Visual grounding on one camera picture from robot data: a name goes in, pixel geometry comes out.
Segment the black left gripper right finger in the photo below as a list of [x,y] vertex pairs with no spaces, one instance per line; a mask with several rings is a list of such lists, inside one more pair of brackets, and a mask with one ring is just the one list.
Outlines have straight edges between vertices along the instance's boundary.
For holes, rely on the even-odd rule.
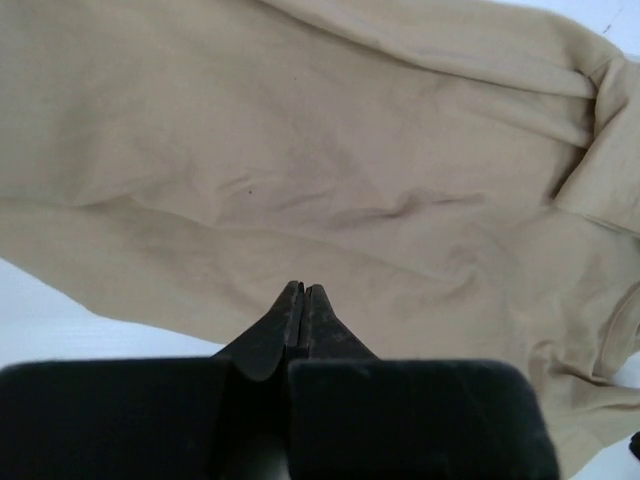
[[294,283],[287,359],[373,360],[377,356],[337,317],[322,285]]

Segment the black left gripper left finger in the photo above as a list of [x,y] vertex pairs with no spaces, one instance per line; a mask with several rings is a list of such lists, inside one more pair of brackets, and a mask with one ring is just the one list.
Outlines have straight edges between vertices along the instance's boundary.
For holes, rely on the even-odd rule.
[[304,284],[288,282],[269,310],[213,359],[232,364],[249,380],[269,379],[287,349],[298,345],[304,304]]

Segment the beige t shirt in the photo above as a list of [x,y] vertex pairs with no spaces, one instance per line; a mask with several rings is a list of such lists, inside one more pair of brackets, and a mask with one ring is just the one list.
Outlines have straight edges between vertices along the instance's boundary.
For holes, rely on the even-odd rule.
[[485,1],[5,1],[1,254],[219,343],[320,283],[377,354],[516,366],[569,477],[639,428],[639,66]]

